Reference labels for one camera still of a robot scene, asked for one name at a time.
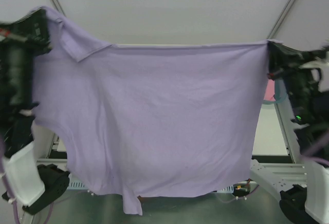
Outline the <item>purple t shirt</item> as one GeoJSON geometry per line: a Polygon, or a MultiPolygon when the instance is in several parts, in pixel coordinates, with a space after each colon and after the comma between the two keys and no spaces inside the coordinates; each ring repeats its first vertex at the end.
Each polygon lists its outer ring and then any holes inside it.
{"type": "Polygon", "coordinates": [[[127,47],[46,7],[52,51],[34,60],[36,124],[63,141],[92,192],[196,197],[249,177],[268,41],[127,47]]]}

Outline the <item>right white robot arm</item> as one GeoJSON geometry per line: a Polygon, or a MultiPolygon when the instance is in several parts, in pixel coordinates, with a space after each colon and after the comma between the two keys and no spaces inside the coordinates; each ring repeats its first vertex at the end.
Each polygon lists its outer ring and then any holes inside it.
{"type": "Polygon", "coordinates": [[[301,51],[268,42],[271,80],[282,80],[294,114],[306,187],[285,182],[252,160],[250,176],[278,202],[292,223],[328,223],[328,91],[320,91],[328,46],[301,51]]]}

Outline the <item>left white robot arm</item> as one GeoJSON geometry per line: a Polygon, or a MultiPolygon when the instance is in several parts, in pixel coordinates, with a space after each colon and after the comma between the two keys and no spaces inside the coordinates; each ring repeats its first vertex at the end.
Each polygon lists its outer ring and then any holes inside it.
{"type": "Polygon", "coordinates": [[[69,185],[69,172],[37,164],[31,131],[33,64],[51,51],[44,9],[1,23],[1,179],[3,200],[34,215],[53,204],[69,185]]]}

